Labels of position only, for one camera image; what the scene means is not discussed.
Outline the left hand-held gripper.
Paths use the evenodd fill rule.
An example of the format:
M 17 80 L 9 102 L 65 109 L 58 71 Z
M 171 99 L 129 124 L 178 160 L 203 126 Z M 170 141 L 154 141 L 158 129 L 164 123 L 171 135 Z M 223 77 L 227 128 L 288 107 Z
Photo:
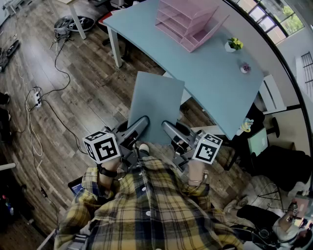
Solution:
M 138 119 L 134 124 L 127 121 L 110 129 L 95 132 L 83 138 L 89 157 L 97 164 L 120 157 L 122 168 L 128 169 L 137 162 L 137 155 L 133 144 L 148 127 L 150 120 L 147 116 Z

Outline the grey-blue folder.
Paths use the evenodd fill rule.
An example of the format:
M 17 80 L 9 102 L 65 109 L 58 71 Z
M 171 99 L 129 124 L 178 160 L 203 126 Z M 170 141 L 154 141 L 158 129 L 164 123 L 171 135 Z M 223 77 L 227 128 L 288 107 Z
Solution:
M 170 137 L 163 130 L 164 121 L 176 124 L 184 90 L 184 82 L 174 78 L 139 71 L 137 73 L 128 125 L 143 116 L 149 126 L 139 140 L 159 145 L 169 145 Z

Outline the pink mesh letter tray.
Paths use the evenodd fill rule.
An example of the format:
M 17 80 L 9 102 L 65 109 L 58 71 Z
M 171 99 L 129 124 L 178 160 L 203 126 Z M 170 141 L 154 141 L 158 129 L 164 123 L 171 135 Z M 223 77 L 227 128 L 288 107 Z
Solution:
M 228 19 L 227 15 L 216 22 L 213 16 L 218 9 L 210 3 L 200 7 L 195 0 L 159 0 L 155 26 L 191 53 Z

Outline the person's right forearm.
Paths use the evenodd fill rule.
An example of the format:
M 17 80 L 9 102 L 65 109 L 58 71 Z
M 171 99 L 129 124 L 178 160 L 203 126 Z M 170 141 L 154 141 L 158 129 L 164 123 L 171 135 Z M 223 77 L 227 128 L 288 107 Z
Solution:
M 188 185 L 198 187 L 201 183 L 206 182 L 205 163 L 191 160 L 188 162 L 188 168 Z

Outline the pastel toy figure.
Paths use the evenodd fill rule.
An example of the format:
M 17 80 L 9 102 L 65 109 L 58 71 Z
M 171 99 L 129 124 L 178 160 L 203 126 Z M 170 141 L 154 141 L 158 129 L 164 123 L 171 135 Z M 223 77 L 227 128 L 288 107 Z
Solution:
M 253 123 L 254 123 L 253 119 L 245 118 L 241 125 L 241 130 L 244 132 L 251 132 L 251 127 Z

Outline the monitor with green screen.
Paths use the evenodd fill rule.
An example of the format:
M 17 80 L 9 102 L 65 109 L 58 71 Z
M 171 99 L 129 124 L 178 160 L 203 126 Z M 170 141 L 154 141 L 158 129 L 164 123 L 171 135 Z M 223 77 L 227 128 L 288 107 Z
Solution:
M 266 129 L 263 127 L 253 136 L 248 138 L 248 147 L 250 153 L 259 156 L 268 147 L 268 138 Z

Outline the smartphone with lit screen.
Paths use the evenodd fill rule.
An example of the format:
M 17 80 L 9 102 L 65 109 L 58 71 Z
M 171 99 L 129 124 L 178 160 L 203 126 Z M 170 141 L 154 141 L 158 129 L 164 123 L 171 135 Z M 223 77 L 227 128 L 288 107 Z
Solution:
M 82 178 L 83 177 L 79 177 L 79 178 L 68 183 L 68 187 L 72 191 L 74 196 L 76 196 L 79 193 L 79 191 L 83 188 L 82 187 Z

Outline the yellow plaid shirt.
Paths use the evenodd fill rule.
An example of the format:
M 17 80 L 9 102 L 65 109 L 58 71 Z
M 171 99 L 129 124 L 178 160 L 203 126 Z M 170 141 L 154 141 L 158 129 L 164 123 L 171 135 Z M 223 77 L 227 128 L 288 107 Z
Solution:
M 211 206 L 207 182 L 190 186 L 151 156 L 113 181 L 109 196 L 97 177 L 97 167 L 86 170 L 54 250 L 243 250 L 224 213 Z

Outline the white drawer cabinet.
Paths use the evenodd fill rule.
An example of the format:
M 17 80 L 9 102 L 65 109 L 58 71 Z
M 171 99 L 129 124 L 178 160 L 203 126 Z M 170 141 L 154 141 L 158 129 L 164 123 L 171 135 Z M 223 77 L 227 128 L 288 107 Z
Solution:
M 266 111 L 264 115 L 287 110 L 284 105 L 282 96 L 272 75 L 264 77 L 260 86 L 259 93 L 265 104 Z

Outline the yellow flower potted plant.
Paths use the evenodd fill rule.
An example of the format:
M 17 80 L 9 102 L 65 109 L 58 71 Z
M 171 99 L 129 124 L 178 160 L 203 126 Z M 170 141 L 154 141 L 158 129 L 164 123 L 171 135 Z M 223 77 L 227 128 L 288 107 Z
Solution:
M 227 40 L 224 48 L 227 52 L 232 53 L 241 50 L 243 46 L 244 44 L 238 38 L 232 37 Z

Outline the black draped jacket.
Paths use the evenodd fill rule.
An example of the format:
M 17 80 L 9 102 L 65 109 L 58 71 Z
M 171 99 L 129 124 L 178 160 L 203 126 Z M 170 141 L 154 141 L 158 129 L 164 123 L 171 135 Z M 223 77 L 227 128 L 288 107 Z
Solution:
M 273 181 L 283 191 L 291 191 L 297 183 L 306 185 L 313 171 L 313 158 L 303 151 L 269 146 L 259 155 L 251 154 L 251 170 Z

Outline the red cabinet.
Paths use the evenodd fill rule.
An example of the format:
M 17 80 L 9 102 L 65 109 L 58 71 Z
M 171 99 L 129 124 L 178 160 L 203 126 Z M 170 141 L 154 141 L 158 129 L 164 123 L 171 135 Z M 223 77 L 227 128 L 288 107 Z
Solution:
M 104 24 L 104 21 L 105 21 L 107 18 L 111 17 L 111 16 L 112 16 L 112 11 L 110 11 L 110 12 L 106 13 L 105 15 L 101 16 L 101 17 L 97 20 L 97 24 L 98 24 L 98 25 L 101 25 L 101 26 L 106 26 L 106 25 Z

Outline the black round device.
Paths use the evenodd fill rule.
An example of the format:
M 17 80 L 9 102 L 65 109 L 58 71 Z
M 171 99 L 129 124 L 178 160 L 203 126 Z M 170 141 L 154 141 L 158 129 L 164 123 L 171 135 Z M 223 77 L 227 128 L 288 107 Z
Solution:
M 95 24 L 95 20 L 89 17 L 78 16 L 78 20 L 83 31 L 89 31 Z M 57 20 L 54 24 L 54 31 L 60 35 L 65 35 L 67 32 L 79 32 L 72 16 L 67 15 Z

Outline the black power strip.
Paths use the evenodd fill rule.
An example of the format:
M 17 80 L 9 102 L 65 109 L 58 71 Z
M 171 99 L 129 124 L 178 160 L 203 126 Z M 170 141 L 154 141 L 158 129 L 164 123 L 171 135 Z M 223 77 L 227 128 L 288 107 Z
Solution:
M 16 40 L 6 51 L 0 50 L 0 72 L 4 72 L 8 63 L 20 47 L 20 41 Z

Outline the black framed window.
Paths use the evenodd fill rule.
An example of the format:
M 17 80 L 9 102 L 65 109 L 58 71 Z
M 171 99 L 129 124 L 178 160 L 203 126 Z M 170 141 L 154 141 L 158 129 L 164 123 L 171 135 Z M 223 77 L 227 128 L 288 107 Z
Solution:
M 285 0 L 232 0 L 278 44 L 304 28 L 294 10 Z

